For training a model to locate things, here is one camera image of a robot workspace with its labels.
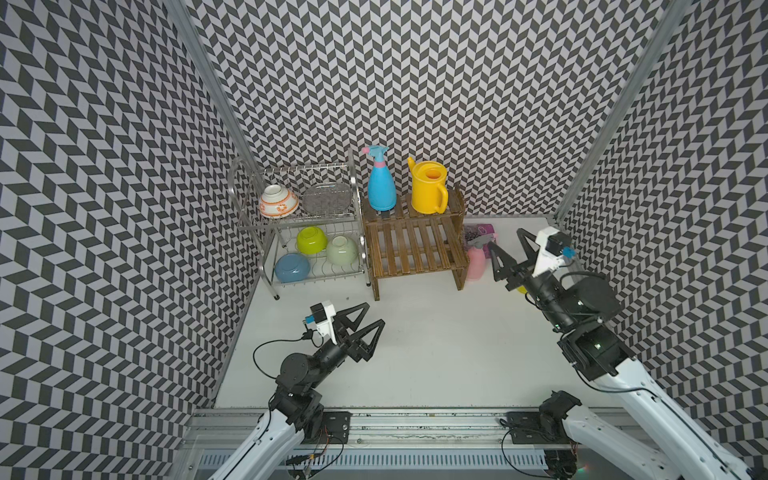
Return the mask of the yellow watering can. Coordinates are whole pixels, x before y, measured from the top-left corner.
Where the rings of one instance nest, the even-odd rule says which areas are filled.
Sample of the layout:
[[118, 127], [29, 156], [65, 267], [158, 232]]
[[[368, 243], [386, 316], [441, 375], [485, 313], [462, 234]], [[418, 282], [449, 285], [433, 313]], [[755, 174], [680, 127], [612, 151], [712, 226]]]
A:
[[434, 161], [407, 159], [412, 179], [411, 206], [424, 215], [443, 214], [448, 206], [447, 169]]

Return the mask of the blue spray bottle pink cap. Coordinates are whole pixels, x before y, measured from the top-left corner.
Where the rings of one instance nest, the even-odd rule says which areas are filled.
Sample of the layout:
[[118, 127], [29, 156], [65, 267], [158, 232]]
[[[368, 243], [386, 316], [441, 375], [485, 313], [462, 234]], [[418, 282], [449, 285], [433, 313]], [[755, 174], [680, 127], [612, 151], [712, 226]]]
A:
[[370, 206], [378, 212], [387, 212], [395, 207], [397, 193], [393, 176], [387, 166], [386, 146], [371, 145], [363, 147], [361, 152], [373, 159], [373, 169], [368, 181], [368, 200]]

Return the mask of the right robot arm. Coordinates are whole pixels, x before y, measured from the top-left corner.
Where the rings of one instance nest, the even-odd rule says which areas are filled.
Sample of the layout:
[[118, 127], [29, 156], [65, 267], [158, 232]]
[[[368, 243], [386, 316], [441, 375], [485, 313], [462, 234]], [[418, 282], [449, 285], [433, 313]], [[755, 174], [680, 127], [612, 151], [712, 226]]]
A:
[[367, 407], [537, 407], [565, 436], [643, 479], [763, 479], [673, 401], [610, 329], [602, 275], [568, 269], [563, 232], [520, 230], [525, 257], [489, 249], [494, 280], [453, 292], [409, 284], [378, 308]]

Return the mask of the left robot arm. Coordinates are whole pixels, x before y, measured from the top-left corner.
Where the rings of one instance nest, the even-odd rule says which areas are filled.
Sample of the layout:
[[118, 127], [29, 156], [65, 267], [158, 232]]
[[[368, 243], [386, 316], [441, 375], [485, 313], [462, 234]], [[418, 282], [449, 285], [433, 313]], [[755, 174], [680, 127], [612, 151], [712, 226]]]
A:
[[296, 352], [285, 357], [272, 378], [276, 389], [266, 413], [213, 473], [214, 479], [267, 479], [290, 451], [317, 439], [324, 415], [317, 387], [345, 360], [369, 361], [374, 355], [385, 321], [363, 326], [369, 309], [366, 302], [342, 310], [329, 301], [310, 307], [298, 340], [319, 339], [320, 345], [311, 355]]

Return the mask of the wooden slatted shelf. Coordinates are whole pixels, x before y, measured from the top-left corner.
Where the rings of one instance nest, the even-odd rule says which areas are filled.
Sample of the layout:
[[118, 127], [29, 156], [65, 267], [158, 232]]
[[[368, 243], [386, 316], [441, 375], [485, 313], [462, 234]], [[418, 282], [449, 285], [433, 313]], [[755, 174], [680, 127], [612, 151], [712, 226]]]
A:
[[386, 216], [362, 201], [362, 224], [369, 283], [380, 299], [379, 281], [416, 274], [449, 271], [456, 288], [465, 287], [469, 258], [464, 247], [466, 204], [460, 188], [448, 190], [443, 213], [421, 214], [411, 206], [411, 195], [399, 195]]

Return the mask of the purple packet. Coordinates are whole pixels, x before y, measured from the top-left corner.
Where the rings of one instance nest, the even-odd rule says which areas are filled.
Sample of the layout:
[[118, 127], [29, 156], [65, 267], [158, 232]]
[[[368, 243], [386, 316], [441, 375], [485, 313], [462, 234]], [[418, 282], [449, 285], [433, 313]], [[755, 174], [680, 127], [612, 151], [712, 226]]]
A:
[[466, 247], [470, 247], [477, 238], [489, 235], [492, 241], [497, 239], [497, 233], [492, 224], [465, 224], [463, 226], [463, 240]]

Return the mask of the pale green ceramic bowl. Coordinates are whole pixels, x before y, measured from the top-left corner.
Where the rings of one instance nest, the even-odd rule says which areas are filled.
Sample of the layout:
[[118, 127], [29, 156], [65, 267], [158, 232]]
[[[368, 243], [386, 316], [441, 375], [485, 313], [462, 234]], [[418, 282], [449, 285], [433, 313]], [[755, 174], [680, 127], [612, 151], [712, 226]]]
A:
[[327, 260], [335, 266], [349, 266], [358, 259], [357, 242], [346, 235], [333, 237], [326, 246]]

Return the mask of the blue ceramic bowl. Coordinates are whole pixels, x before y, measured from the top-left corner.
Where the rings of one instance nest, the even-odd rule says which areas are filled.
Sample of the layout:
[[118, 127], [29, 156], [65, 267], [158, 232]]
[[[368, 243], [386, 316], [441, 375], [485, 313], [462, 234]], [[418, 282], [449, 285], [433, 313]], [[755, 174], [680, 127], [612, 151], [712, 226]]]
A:
[[305, 280], [311, 271], [309, 259], [301, 253], [287, 253], [281, 256], [274, 273], [281, 283], [295, 283]]

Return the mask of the lime green bowl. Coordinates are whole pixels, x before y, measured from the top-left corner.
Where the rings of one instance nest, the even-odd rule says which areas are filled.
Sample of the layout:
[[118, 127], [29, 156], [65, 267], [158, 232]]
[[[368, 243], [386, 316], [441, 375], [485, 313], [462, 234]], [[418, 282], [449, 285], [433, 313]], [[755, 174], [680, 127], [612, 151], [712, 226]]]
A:
[[328, 244], [325, 232], [318, 226], [301, 229], [296, 238], [297, 249], [304, 255], [315, 255], [324, 251]]

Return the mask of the metal dish rack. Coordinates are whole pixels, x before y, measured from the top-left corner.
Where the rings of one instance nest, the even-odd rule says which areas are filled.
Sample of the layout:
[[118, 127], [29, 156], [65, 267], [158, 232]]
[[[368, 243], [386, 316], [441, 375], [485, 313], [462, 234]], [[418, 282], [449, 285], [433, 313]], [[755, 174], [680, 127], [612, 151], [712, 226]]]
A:
[[[285, 218], [269, 219], [259, 212], [259, 198], [268, 183], [280, 184], [299, 198], [298, 209]], [[303, 209], [302, 197], [311, 186], [344, 183], [352, 189], [352, 203], [342, 215], [310, 216]], [[234, 209], [236, 226], [253, 241], [257, 250], [257, 283], [265, 286], [273, 299], [280, 298], [284, 285], [275, 276], [277, 260], [287, 253], [297, 253], [296, 238], [308, 226], [318, 226], [331, 240], [346, 235], [357, 242], [358, 259], [349, 266], [332, 265], [324, 251], [309, 255], [309, 276], [303, 280], [319, 282], [357, 275], [367, 275], [366, 246], [362, 224], [361, 175], [356, 154], [348, 149], [345, 158], [335, 162], [312, 162], [257, 169], [236, 158], [226, 175], [225, 191]]]

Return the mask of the grey patterned plate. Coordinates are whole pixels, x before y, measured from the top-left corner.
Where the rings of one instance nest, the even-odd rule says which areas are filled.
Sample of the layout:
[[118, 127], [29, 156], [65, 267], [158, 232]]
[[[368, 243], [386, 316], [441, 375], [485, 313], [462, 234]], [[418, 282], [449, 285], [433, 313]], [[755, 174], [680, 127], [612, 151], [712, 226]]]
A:
[[302, 197], [302, 205], [310, 216], [336, 216], [344, 214], [352, 203], [352, 189], [344, 183], [323, 183], [309, 187]]

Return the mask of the white orange patterned bowl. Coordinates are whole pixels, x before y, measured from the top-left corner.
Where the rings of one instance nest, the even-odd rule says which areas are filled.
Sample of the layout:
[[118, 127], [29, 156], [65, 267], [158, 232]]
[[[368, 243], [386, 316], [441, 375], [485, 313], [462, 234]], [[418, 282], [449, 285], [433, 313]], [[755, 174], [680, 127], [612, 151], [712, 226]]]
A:
[[298, 196], [280, 184], [268, 185], [259, 198], [259, 212], [269, 219], [285, 218], [299, 206]]

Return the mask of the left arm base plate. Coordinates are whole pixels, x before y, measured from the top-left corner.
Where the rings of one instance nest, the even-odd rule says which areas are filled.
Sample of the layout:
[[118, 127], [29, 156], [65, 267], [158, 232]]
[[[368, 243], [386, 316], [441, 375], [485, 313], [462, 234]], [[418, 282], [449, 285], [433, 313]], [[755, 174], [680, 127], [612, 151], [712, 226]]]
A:
[[347, 444], [350, 434], [352, 413], [350, 411], [324, 411], [315, 417], [304, 429], [303, 444], [324, 446], [326, 444]]

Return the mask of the aluminium rail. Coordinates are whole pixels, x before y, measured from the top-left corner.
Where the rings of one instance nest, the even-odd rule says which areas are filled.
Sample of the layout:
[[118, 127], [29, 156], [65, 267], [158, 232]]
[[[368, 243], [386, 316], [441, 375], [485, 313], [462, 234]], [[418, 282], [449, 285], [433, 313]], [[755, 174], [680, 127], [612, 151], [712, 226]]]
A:
[[275, 479], [307, 472], [317, 479], [481, 478], [530, 479], [547, 467], [576, 462], [579, 479], [621, 479], [623, 473], [585, 446], [514, 444], [504, 418], [532, 408], [363, 408], [352, 413], [347, 444], [302, 444], [280, 464]]

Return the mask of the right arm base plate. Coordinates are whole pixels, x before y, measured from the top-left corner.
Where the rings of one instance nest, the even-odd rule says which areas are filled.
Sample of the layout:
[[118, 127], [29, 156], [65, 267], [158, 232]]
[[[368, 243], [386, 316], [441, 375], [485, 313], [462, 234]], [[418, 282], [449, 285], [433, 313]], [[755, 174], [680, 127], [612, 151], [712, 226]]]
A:
[[567, 445], [562, 421], [538, 411], [509, 411], [504, 422], [514, 444]]

